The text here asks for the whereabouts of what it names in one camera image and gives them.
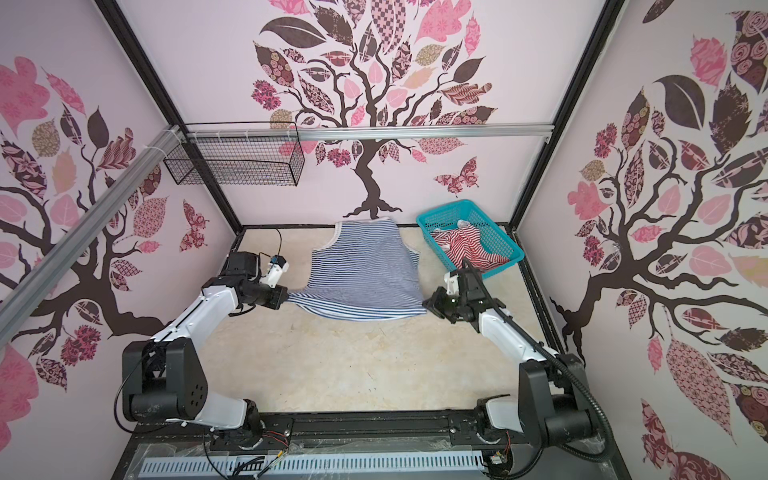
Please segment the blue white striped tank top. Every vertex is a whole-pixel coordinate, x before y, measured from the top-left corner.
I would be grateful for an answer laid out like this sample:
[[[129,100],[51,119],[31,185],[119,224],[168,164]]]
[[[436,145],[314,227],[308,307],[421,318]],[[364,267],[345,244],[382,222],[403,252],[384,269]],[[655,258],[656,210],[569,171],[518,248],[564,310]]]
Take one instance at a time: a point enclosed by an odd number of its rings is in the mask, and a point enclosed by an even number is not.
[[[323,318],[372,322],[425,313],[420,255],[389,218],[342,221],[328,244],[315,249],[307,285],[288,301]]]

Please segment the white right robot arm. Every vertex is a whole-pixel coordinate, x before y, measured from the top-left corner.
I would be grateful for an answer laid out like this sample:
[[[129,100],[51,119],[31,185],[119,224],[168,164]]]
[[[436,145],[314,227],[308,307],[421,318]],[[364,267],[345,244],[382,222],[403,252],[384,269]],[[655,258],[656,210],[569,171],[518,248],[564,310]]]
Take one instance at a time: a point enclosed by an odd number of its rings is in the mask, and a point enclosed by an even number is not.
[[[517,398],[502,396],[483,404],[492,428],[518,432],[527,443],[544,448],[608,435],[609,423],[580,360],[536,341],[490,294],[473,266],[447,273],[423,307],[452,324],[470,324],[517,365]]]

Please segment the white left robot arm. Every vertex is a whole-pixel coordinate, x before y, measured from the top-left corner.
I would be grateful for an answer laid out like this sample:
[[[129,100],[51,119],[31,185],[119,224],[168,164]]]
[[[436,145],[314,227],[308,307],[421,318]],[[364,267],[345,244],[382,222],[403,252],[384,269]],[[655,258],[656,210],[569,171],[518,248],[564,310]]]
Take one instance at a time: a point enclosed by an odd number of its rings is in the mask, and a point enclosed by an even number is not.
[[[219,275],[201,287],[192,304],[146,341],[130,343],[122,355],[122,381],[117,398],[126,420],[140,424],[190,423],[241,437],[259,438],[264,430],[251,400],[233,399],[209,387],[198,349],[227,318],[257,307],[277,310],[288,299],[279,284],[289,269],[285,257],[228,255]]]

